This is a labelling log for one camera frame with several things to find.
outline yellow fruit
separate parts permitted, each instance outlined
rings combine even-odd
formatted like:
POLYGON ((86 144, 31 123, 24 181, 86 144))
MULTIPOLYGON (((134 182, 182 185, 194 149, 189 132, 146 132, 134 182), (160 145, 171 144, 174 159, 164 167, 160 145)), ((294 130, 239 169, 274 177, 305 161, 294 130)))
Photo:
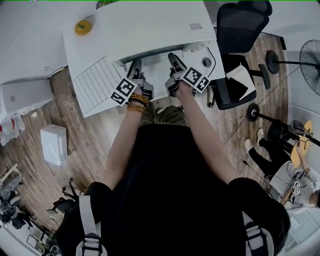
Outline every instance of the yellow fruit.
POLYGON ((92 24, 91 24, 90 21, 81 20, 75 25, 74 32, 78 36, 84 36, 84 35, 88 34, 91 31, 91 28, 92 28, 92 24))

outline white desk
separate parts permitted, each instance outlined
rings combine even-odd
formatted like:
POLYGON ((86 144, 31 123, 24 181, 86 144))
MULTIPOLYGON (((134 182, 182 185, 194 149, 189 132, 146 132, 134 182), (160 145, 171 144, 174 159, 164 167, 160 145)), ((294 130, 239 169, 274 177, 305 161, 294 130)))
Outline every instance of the white desk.
MULTIPOLYGON (((117 106, 113 100, 109 99, 109 96, 117 82, 127 74, 122 66, 108 62, 106 58, 108 49, 103 44, 98 16, 93 15, 88 20, 92 22, 93 26, 87 35, 78 36, 75 34, 76 23, 65 27, 63 31, 65 53, 73 87, 85 118, 117 106)), ((211 41, 209 49, 215 60, 207 48, 195 52, 179 50, 173 53, 179 56, 187 67, 192 66, 206 75, 211 72, 216 62, 209 79, 224 78, 225 71, 217 41, 211 41), (211 59, 211 67, 206 68, 202 65, 201 61, 204 57, 211 59)), ((170 67, 168 53, 142 59, 142 72, 144 72, 146 80, 154 86, 155 100, 168 96, 165 82, 169 78, 170 67)))

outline black pants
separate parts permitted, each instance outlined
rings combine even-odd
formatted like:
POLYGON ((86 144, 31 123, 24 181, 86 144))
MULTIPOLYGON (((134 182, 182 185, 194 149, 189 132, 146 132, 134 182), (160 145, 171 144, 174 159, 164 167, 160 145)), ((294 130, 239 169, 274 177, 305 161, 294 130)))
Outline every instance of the black pants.
POLYGON ((284 163, 291 161, 290 156, 279 144, 267 141, 264 138, 260 140, 259 146, 264 147, 268 151, 271 161, 268 161, 263 156, 259 155, 254 148, 249 150, 249 155, 266 176, 271 176, 269 177, 271 180, 284 163))

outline backpack strap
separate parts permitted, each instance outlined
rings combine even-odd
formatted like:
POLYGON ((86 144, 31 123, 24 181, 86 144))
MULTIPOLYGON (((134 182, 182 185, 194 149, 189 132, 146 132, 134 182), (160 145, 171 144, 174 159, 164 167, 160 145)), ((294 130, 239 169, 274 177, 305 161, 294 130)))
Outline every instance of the backpack strap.
POLYGON ((108 256, 105 247, 101 244, 100 236, 98 235, 89 195, 82 195, 79 197, 79 207, 84 239, 77 246, 75 255, 108 256))
POLYGON ((256 225, 245 212, 242 217, 246 232, 245 255, 273 256, 274 242, 269 231, 256 225))

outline olive green pants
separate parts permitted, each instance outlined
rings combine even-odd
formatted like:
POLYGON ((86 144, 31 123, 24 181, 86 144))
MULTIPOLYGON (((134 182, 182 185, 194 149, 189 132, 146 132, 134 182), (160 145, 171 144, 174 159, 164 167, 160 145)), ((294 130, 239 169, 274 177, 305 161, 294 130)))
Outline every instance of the olive green pants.
POLYGON ((188 126, 185 118, 185 114, 176 106, 168 106, 156 114, 154 105, 152 102, 146 107, 139 127, 151 124, 165 124, 165 125, 176 125, 176 126, 188 126))

